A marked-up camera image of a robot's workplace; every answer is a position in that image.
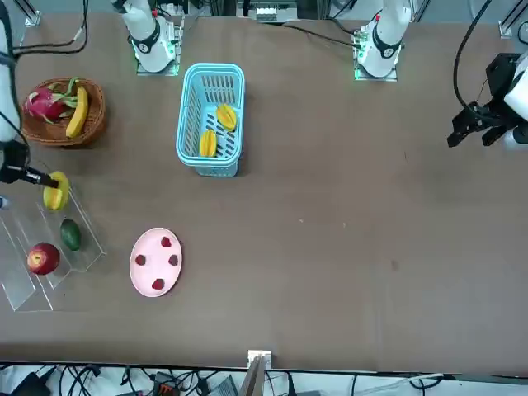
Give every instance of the clear acrylic stand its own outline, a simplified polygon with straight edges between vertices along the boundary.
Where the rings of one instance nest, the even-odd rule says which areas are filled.
[[[60,225],[72,219],[81,229],[81,247],[69,250],[60,237]],[[85,272],[105,252],[93,232],[86,212],[73,191],[61,210],[47,210],[40,202],[29,207],[12,205],[0,210],[0,282],[15,311],[54,310],[57,286],[72,272]],[[31,273],[27,255],[37,243],[51,243],[60,252],[57,269],[46,276]]]

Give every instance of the small red fruit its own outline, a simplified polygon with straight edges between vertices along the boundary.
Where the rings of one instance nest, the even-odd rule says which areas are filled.
[[[171,241],[170,241],[170,239],[167,238],[167,237],[163,237],[163,238],[162,238],[162,246],[163,246],[164,248],[169,248],[169,247],[171,247],[172,245],[171,245]]]
[[[50,243],[38,243],[27,255],[27,266],[36,275],[48,275],[55,271],[60,263],[60,253]]]
[[[157,278],[157,280],[152,283],[152,288],[155,290],[161,290],[164,286],[165,281],[161,278]]]
[[[138,266],[144,266],[146,262],[147,262],[147,257],[145,257],[143,254],[138,254],[135,257],[135,263]]]
[[[177,266],[178,265],[178,256],[176,254],[173,254],[168,259],[168,262],[171,264],[171,266]]]

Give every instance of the wicker basket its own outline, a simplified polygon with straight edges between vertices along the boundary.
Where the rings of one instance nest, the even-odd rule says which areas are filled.
[[[54,91],[66,93],[69,80],[69,78],[54,78],[42,82],[38,87],[47,87],[52,83],[58,83]],[[56,124],[49,124],[28,114],[22,114],[22,132],[29,140],[47,146],[78,146],[90,144],[99,137],[105,130],[105,97],[98,85],[85,78],[79,78],[75,82],[73,94],[77,91],[77,85],[81,85],[87,90],[90,104],[81,134],[73,139],[66,137],[66,127],[70,118],[62,119]]]

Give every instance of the green avocado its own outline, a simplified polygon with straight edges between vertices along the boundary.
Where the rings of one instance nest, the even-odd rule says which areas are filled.
[[[71,219],[64,219],[60,225],[60,237],[69,250],[77,251],[81,247],[81,229]]]

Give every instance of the dragon fruit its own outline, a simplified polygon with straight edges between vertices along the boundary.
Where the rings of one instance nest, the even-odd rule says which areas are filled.
[[[36,88],[24,102],[22,107],[24,112],[50,124],[54,124],[61,118],[71,116],[77,106],[77,97],[70,96],[76,81],[76,78],[69,81],[66,93],[54,92],[56,83],[48,87]]]

